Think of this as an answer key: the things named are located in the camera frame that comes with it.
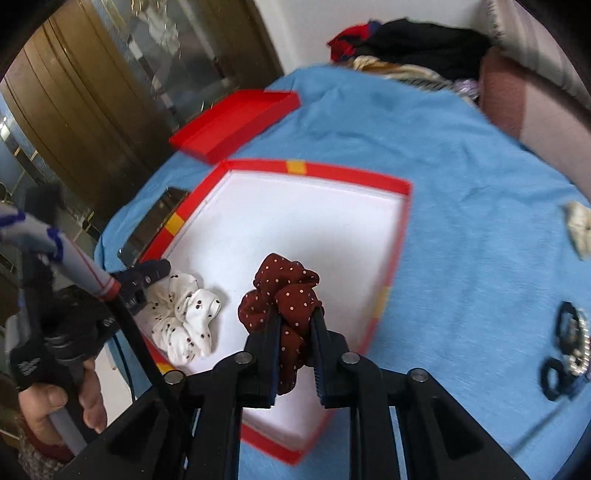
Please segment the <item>left hand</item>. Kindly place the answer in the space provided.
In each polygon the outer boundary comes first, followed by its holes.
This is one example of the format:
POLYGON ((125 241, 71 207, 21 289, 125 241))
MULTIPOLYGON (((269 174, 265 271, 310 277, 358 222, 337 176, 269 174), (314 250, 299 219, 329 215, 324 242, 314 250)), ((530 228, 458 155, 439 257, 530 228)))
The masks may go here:
MULTIPOLYGON (((64 441, 54 428, 49 416, 63 409, 68 401, 66 392, 58 386, 33 384, 18 394, 21 414, 32 434, 42 444, 62 446, 64 441)), ((107 426, 99 378, 95 372, 95 359, 84 362, 84 379, 79 387, 78 401, 87 427, 100 434, 107 426)))

